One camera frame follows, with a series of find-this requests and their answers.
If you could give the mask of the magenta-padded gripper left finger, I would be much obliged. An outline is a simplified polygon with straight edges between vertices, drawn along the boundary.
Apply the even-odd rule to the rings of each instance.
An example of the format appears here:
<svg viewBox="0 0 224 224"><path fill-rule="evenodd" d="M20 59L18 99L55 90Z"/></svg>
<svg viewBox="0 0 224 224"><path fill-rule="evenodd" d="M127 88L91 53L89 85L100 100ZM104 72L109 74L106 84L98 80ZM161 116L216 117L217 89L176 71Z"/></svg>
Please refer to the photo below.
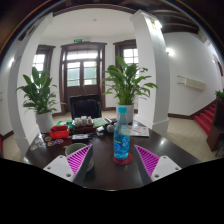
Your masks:
<svg viewBox="0 0 224 224"><path fill-rule="evenodd" d="M45 171L81 185L93 156L93 146L87 145L68 156L59 155L44 167Z"/></svg>

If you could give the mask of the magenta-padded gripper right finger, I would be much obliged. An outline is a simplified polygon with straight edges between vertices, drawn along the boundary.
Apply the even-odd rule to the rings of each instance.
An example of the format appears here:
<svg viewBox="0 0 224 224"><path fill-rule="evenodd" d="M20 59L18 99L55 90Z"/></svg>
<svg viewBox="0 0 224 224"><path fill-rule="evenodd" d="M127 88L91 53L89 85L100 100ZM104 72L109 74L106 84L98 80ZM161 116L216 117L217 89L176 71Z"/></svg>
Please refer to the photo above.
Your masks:
<svg viewBox="0 0 224 224"><path fill-rule="evenodd" d="M144 185L157 181L181 169L167 155L159 157L138 145L135 146L134 157L137 161L139 173Z"/></svg>

